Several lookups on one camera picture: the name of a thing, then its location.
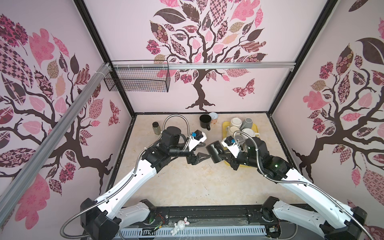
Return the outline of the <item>grey mug front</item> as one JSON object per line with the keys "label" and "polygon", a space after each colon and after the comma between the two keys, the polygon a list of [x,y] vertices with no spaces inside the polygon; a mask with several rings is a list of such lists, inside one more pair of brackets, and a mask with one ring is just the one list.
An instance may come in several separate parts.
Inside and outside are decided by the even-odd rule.
{"label": "grey mug front", "polygon": [[235,135],[235,140],[240,150],[243,152],[245,150],[245,139],[242,135]]}

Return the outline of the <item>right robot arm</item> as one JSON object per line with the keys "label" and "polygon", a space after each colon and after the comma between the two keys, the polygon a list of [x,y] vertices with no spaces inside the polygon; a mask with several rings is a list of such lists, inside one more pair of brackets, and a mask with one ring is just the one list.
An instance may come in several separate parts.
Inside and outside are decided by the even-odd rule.
{"label": "right robot arm", "polygon": [[306,210],[268,197],[260,214],[264,221],[285,220],[310,230],[326,240],[358,240],[365,234],[374,237],[365,228],[367,212],[351,208],[307,180],[297,169],[280,157],[269,154],[264,141],[242,131],[221,141],[227,151],[220,156],[237,170],[240,165],[257,168],[267,180],[294,193],[312,209]]}

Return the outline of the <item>all black mug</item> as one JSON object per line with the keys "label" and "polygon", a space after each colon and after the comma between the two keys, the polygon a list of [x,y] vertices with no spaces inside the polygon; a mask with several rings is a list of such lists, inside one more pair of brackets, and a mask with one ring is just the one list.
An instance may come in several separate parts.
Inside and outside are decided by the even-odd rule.
{"label": "all black mug", "polygon": [[212,118],[210,115],[208,114],[203,114],[199,117],[199,120],[200,120],[200,126],[203,128],[203,129],[206,129],[208,131],[211,130],[211,121],[212,121]]}

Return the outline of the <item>black mug white base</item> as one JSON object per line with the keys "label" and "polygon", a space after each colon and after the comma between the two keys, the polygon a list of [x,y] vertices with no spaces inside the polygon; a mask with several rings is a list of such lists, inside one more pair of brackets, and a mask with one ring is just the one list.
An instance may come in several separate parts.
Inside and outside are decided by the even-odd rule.
{"label": "black mug white base", "polygon": [[208,151],[208,154],[211,155],[211,159],[213,163],[217,164],[221,162],[219,158],[219,153],[221,151],[224,151],[221,143],[219,141],[215,141],[209,145],[206,146],[206,150]]}

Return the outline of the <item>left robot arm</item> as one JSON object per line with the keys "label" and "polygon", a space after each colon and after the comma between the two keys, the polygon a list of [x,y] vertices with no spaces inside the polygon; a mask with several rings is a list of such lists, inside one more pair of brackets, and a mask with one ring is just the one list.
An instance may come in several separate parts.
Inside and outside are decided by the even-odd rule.
{"label": "left robot arm", "polygon": [[206,134],[200,130],[187,133],[184,136],[177,127],[163,126],[158,139],[139,153],[135,167],[103,195],[83,201],[81,211],[62,225],[60,235],[70,240],[111,240],[123,228],[150,220],[156,207],[148,200],[128,208],[124,206],[132,195],[179,157],[185,157],[190,165],[209,158],[206,154],[194,153],[196,148],[205,145]]}

